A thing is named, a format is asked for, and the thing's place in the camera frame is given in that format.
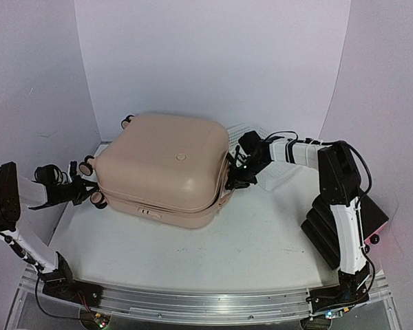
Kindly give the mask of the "pink hard-shell suitcase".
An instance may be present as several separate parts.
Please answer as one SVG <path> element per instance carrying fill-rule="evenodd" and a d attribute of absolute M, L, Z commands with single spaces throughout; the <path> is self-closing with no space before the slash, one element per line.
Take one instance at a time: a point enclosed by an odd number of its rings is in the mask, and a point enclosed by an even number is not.
<path fill-rule="evenodd" d="M 95 175 L 90 200 L 129 215 L 181 228 L 207 226 L 229 201 L 229 133 L 216 121 L 129 115 L 121 134 L 78 166 Z"/>

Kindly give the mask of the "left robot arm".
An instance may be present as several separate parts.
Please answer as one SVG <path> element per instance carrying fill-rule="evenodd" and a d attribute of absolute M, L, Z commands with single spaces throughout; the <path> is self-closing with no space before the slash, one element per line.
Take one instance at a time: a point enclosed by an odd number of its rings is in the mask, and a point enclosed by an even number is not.
<path fill-rule="evenodd" d="M 76 162 L 71 162 L 66 172 L 53 164 L 45 165 L 35 170 L 34 180 L 29 180 L 18 174 L 15 162 L 0 165 L 0 239 L 34 268 L 44 284 L 44 294 L 63 300 L 96 300 L 103 288 L 74 279 L 65 258 L 20 220 L 23 208 L 38 211 L 59 204 L 77 206 L 97 193 L 98 184 L 82 178 L 76 168 Z"/>

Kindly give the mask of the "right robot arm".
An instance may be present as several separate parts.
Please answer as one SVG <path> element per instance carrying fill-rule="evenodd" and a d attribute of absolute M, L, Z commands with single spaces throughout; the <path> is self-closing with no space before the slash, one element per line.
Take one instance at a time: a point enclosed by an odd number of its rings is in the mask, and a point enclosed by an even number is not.
<path fill-rule="evenodd" d="M 376 268 L 366 254 L 361 222 L 361 202 L 368 191 L 361 190 L 356 160 L 362 156 L 349 143 L 288 137 L 278 131 L 265 138 L 256 131 L 245 133 L 232 153 L 225 188 L 235 190 L 256 184 L 257 175 L 273 162 L 315 169 L 319 193 L 334 217 L 340 251 L 339 284 L 310 291 L 313 311 L 353 307 L 368 299 L 367 280 L 374 280 Z"/>

